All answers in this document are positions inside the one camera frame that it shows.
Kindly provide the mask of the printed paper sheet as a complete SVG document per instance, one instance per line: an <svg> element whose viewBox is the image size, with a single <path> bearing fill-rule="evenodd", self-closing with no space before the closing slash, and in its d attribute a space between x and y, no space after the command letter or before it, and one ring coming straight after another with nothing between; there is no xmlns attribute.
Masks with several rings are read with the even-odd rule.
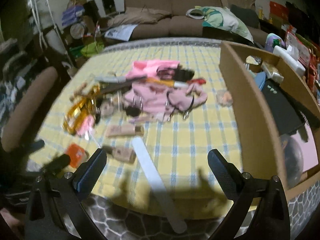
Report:
<svg viewBox="0 0 320 240"><path fill-rule="evenodd" d="M137 24L125 24L113 27L106 31L104 37L119 41L129 41L133 31L138 27Z"/></svg>

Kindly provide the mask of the yellow checked tablecloth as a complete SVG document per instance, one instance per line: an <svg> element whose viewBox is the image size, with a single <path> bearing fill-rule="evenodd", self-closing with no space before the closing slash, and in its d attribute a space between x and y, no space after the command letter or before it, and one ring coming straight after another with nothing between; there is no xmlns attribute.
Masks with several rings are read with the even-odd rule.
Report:
<svg viewBox="0 0 320 240"><path fill-rule="evenodd" d="M64 88L38 133L44 140L43 149L33 153L30 161L40 167L63 154L70 144L77 144L92 154L98 146L130 146L130 138L108 138L107 128L123 125L125 115L101 120L93 130L93 139L86 140L66 133L62 128L65 114L71 108L72 93L84 82L90 86L96 77L109 74L125 75L134 61L151 59L177 60L206 80L207 102L187 118L180 114L170 122L146 122L143 140L150 157L170 193L176 208L185 219L207 219L224 216L232 202L227 200L213 173L207 154L217 149L237 168L242 167L241 146L232 107L222 107L216 93L225 88L219 69L220 47L151 46L112 50L89 59Z"/></svg>

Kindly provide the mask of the beige cream tube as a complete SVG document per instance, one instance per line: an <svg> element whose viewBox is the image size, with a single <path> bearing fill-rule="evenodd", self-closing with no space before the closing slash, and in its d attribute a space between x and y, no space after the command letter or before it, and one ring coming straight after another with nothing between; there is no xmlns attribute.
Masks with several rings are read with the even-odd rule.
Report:
<svg viewBox="0 0 320 240"><path fill-rule="evenodd" d="M135 135L143 135L144 127L140 125L125 124L125 125L112 125L106 130L106 137L131 137Z"/></svg>

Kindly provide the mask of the green bag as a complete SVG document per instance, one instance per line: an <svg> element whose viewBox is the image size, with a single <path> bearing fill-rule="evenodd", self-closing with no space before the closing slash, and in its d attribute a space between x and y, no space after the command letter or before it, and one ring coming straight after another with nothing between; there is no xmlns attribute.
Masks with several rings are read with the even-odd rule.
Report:
<svg viewBox="0 0 320 240"><path fill-rule="evenodd" d="M84 46L84 48L82 48L80 52L82 56L86 58L90 58L101 53L104 48L105 46L103 43L93 42L93 43L90 43L89 45Z"/></svg>

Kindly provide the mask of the brown sofa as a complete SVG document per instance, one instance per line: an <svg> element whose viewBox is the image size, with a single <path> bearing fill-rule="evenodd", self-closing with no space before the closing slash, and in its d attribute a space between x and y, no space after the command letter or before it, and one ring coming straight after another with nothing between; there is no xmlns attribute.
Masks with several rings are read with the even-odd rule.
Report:
<svg viewBox="0 0 320 240"><path fill-rule="evenodd" d="M101 18L101 28L114 27L124 19L138 17L138 26L130 40L159 37L207 37L248 44L245 38L221 29L204 27L203 20L187 16L189 9L201 7L228 8L246 25L253 41L264 44L268 36L260 27L255 12L255 0L124 0L125 11L119 15Z"/></svg>

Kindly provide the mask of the red snack tin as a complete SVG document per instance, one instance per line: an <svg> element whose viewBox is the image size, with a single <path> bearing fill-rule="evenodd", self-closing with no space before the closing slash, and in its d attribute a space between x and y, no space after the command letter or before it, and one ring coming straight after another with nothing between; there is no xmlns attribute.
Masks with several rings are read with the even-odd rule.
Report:
<svg viewBox="0 0 320 240"><path fill-rule="evenodd" d="M79 145L72 143L70 144L65 154L67 154L70 157L70 163L69 165L72 168L78 168L82 163L86 162L88 159L86 151Z"/></svg>

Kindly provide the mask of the pale blue nail file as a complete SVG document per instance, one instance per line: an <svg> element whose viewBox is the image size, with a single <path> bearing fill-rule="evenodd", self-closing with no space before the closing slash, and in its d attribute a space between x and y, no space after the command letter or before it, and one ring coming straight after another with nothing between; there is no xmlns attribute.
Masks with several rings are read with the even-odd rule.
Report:
<svg viewBox="0 0 320 240"><path fill-rule="evenodd" d="M127 81L125 76L96 76L94 79L102 83L124 83Z"/></svg>

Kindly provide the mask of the floral white pillow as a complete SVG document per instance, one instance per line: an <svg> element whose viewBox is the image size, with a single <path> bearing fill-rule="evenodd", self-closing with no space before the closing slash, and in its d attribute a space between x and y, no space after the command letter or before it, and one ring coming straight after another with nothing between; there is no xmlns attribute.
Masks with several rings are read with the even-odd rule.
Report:
<svg viewBox="0 0 320 240"><path fill-rule="evenodd" d="M228 31L254 42L253 36L244 22L227 7L196 6L193 9L189 9L185 15L195 20L203 20L203 27Z"/></svg>

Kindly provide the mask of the black phone case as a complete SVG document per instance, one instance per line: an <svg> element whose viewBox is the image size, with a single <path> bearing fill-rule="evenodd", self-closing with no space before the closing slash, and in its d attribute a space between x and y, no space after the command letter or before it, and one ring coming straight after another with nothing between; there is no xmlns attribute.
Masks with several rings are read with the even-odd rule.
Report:
<svg viewBox="0 0 320 240"><path fill-rule="evenodd" d="M261 90L271 110L279 135L293 135L304 126L302 115L292 106L283 90L273 80L268 79Z"/></svg>

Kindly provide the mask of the orange transparent shoehorn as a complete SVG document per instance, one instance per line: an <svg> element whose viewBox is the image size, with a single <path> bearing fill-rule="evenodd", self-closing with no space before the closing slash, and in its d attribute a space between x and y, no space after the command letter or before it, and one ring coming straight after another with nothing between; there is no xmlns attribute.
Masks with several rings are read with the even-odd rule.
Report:
<svg viewBox="0 0 320 240"><path fill-rule="evenodd" d="M97 113L97 96L100 92L100 87L99 85L93 85L86 92L85 89L87 87L88 83L84 82L70 97L73 105L65 114L62 127L71 135L77 133L87 116L95 116Z"/></svg>

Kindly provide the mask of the white tissue box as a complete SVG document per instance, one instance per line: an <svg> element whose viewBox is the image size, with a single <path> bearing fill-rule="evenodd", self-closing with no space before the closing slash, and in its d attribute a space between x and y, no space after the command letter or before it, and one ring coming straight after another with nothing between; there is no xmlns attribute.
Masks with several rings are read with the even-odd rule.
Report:
<svg viewBox="0 0 320 240"><path fill-rule="evenodd" d="M305 74L305 67L299 62L299 51L295 46L288 45L286 49L275 46L273 53L281 57L300 77Z"/></svg>

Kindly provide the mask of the pink powder puff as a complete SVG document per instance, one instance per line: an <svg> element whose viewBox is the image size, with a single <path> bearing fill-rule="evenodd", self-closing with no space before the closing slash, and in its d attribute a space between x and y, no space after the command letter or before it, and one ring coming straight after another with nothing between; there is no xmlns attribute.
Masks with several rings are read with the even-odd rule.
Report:
<svg viewBox="0 0 320 240"><path fill-rule="evenodd" d="M76 134L78 136L84 136L87 133L90 133L93 130L95 125L95 118L92 115L88 115L84 118L80 127L76 129Z"/></svg>

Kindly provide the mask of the brown cushion on sofa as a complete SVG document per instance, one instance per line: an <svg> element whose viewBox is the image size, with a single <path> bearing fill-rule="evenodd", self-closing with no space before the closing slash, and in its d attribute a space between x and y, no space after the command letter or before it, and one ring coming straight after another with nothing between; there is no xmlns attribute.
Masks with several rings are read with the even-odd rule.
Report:
<svg viewBox="0 0 320 240"><path fill-rule="evenodd" d="M147 7L127 7L124 13L109 19L107 26L109 28L113 28L128 24L155 24L162 19L169 18L170 16L171 13L166 10L151 9Z"/></svg>

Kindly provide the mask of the pink cloth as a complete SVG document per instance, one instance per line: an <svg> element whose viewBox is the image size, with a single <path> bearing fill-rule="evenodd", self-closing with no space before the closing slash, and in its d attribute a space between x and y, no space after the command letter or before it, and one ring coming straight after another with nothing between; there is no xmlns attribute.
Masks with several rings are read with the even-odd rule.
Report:
<svg viewBox="0 0 320 240"><path fill-rule="evenodd" d="M132 82L131 89L123 95L126 114L138 118L144 113L166 122L176 113L187 118L193 109L205 104L208 94L193 78L179 82L160 80L156 76L159 67L176 68L178 65L181 63L176 60L134 61L126 74L126 79Z"/></svg>

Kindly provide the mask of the grey pebble pattern mat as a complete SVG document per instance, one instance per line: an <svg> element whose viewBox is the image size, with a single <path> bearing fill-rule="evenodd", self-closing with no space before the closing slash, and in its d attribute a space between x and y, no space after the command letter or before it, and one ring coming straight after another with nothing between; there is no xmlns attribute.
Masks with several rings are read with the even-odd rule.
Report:
<svg viewBox="0 0 320 240"><path fill-rule="evenodd" d="M161 52L166 48L186 46L195 49L220 48L220 41L207 38L165 38L164 40L136 41L132 44L118 44L104 49L105 53L134 52L137 49L154 49ZM84 202L98 228L108 239L207 239L219 226L223 218L188 220L188 231L181 235L175 233L165 218L143 215L111 203L110 200L92 194ZM289 201L291 237L295 238L313 223L318 215L319 182Z"/></svg>

